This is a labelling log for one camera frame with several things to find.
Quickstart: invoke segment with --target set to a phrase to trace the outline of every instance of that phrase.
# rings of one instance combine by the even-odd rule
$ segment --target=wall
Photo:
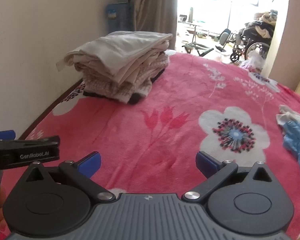
[[[105,5],[118,0],[0,0],[0,130],[21,133],[80,79],[55,63],[106,34]]]
[[[294,90],[300,80],[300,0],[289,0],[285,25],[277,22],[276,35],[263,74],[269,74],[270,78]]]

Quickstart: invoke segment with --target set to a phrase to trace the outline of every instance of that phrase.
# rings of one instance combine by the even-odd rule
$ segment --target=gray curtain
[[[125,0],[133,8],[136,31],[172,33],[170,49],[175,49],[178,0]]]

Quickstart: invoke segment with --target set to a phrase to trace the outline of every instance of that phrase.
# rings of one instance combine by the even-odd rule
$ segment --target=blue garment
[[[288,121],[283,125],[283,130],[285,131],[283,146],[293,153],[300,164],[300,123]]]

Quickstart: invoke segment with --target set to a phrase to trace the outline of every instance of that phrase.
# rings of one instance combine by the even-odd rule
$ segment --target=silver screw
[[[200,197],[200,194],[195,191],[188,191],[185,193],[185,198],[187,199],[198,199]]]
[[[113,194],[110,192],[101,192],[97,195],[100,200],[110,200],[113,198]]]

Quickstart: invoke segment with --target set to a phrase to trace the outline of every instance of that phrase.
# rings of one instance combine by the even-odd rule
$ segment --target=bed
[[[265,161],[293,201],[287,234],[297,238],[300,168],[283,148],[275,119],[280,104],[300,113],[300,97],[290,89],[265,85],[234,65],[173,52],[149,96],[134,106],[85,97],[83,88],[82,83],[58,104],[28,139],[59,135],[60,161],[99,151],[102,166],[92,180],[115,194],[180,196],[205,180],[195,166],[199,150],[241,166]],[[24,170],[5,171],[7,192]]]

